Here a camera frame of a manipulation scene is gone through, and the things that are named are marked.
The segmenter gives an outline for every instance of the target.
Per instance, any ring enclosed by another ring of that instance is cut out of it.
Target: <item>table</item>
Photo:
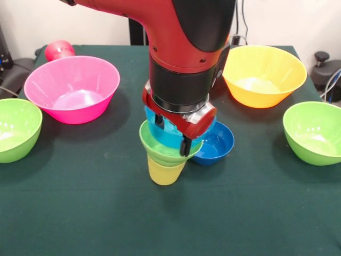
[[[75,51],[112,62],[120,87],[88,124],[44,114],[31,153],[0,165],[1,256],[340,255],[341,167],[303,163],[282,128],[288,107],[319,100],[310,78],[271,109],[242,106],[219,81],[211,99],[235,148],[214,166],[187,163],[174,185],[161,187],[149,178],[138,135],[148,49]],[[41,55],[36,66],[44,62]]]

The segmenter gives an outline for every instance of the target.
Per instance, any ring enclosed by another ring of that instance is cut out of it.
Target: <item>black cable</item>
[[[11,94],[11,95],[13,95],[13,96],[15,96],[15,97],[18,97],[18,96],[19,96],[17,93],[12,92],[11,90],[9,90],[9,89],[7,89],[7,88],[5,88],[5,87],[2,87],[2,86],[0,86],[0,90],[3,90],[3,91],[5,91],[5,92],[8,92],[9,94]]]
[[[245,38],[247,39],[247,33],[249,32],[249,27],[246,24],[246,20],[245,20],[245,14],[244,14],[244,0],[242,0],[241,2],[241,14],[243,16],[243,21],[246,27],[246,32],[245,32]]]
[[[237,31],[236,31],[236,34],[239,34],[239,14],[238,14],[238,1],[236,1],[236,22],[237,22]]]
[[[332,96],[333,96],[335,87],[336,87],[336,86],[334,86],[334,87],[331,89],[331,93],[330,93],[330,96],[329,96],[329,103],[332,102]]]

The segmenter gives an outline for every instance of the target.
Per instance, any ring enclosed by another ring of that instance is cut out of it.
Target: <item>green cup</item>
[[[144,121],[140,126],[140,139],[147,151],[147,154],[157,164],[167,167],[174,167],[186,162],[193,157],[202,147],[202,142],[191,149],[188,157],[180,155],[178,149],[168,148],[158,142],[150,132],[148,120]]]

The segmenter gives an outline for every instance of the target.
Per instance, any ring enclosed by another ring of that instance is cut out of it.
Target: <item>blue bowl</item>
[[[191,160],[200,165],[212,165],[226,156],[234,146],[234,136],[224,124],[216,122],[208,133],[204,135],[201,150]]]

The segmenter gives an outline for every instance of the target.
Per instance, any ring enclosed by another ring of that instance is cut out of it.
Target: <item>white wall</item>
[[[245,0],[245,15],[250,44],[294,45],[308,67],[318,50],[341,58],[341,0]],[[0,24],[15,58],[31,57],[56,39],[129,44],[126,18],[58,0],[0,0]]]
[[[245,15],[250,44],[293,45],[308,68],[318,50],[341,59],[341,0],[245,0]]]
[[[0,24],[14,58],[33,57],[36,49],[58,39],[130,44],[127,18],[58,0],[0,0]]]

